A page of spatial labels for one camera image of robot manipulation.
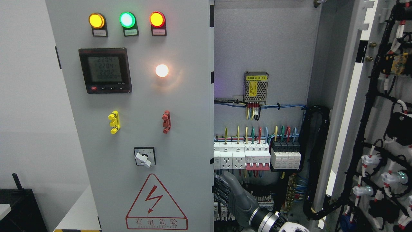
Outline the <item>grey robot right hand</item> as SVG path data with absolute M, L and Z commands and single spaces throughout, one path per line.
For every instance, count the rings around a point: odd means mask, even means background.
M 226 206 L 240 226 L 249 227 L 250 218 L 259 208 L 259 203 L 228 171 L 214 177 L 214 192 L 217 200 Z

